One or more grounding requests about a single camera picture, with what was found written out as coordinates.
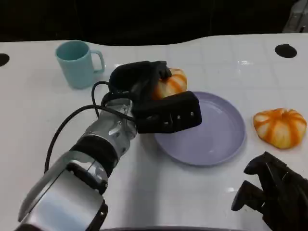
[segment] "mug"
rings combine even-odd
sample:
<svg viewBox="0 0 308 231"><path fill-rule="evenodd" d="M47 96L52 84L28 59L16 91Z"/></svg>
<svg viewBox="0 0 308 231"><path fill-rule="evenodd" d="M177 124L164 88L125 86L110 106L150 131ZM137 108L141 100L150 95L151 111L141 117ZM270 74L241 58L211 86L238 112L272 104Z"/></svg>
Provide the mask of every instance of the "mug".
<svg viewBox="0 0 308 231"><path fill-rule="evenodd" d="M101 70L94 70L92 53L100 57ZM102 73L105 69L102 53L90 50L85 42L79 40L61 44L56 50L56 57L68 84L77 89L91 86L95 82L94 74Z"/></svg>

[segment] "plate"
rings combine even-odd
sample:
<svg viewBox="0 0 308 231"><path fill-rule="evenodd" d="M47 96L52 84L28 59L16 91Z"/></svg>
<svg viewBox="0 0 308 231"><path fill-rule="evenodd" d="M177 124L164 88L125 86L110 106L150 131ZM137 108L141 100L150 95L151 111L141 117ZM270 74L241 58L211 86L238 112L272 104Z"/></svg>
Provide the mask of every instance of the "plate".
<svg viewBox="0 0 308 231"><path fill-rule="evenodd" d="M229 160L241 149L245 123L227 100L206 92L194 92L199 99L202 123L172 134L155 134L162 149L173 158L195 166L211 166Z"/></svg>

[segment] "orange striped pumpkin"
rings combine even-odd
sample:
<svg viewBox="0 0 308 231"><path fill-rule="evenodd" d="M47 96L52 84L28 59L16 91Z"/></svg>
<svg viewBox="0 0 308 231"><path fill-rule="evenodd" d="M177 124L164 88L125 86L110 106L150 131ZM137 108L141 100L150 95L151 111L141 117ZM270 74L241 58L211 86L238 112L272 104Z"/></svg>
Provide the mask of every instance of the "orange striped pumpkin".
<svg viewBox="0 0 308 231"><path fill-rule="evenodd" d="M254 116L258 136L280 149L298 145L306 132L307 122L296 110L277 108Z"/></svg>
<svg viewBox="0 0 308 231"><path fill-rule="evenodd" d="M153 92L153 99L160 100L164 97L181 93L187 90L187 78L180 69L170 68L172 76L160 79Z"/></svg>

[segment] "table surface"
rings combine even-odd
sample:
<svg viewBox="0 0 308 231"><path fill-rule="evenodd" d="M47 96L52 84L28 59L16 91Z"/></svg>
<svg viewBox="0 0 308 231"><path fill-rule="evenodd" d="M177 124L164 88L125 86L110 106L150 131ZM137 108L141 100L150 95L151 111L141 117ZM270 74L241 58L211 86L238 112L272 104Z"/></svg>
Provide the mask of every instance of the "table surface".
<svg viewBox="0 0 308 231"><path fill-rule="evenodd" d="M43 174L49 143L60 123L75 109L91 104L90 89L67 85L54 51L63 41L0 43L10 61L0 67L0 227L16 228L19 207ZM297 56L286 59L274 49L289 43ZM207 37L167 46L109 47L89 44L103 53L108 80L120 64L166 60L183 69L188 89L229 100L242 114L247 132L243 150L215 167L191 167L171 160L152 135L138 135L121 158L104 194L109 213L103 228L185 225L248 231L269 230L248 207L231 211L247 163L268 151L308 178L308 142L281 151L260 140L252 116L287 107L308 118L308 37L305 34ZM93 56L99 68L98 57ZM107 87L97 89L97 99ZM94 111L74 118L59 136L51 162L68 150L95 120Z"/></svg>

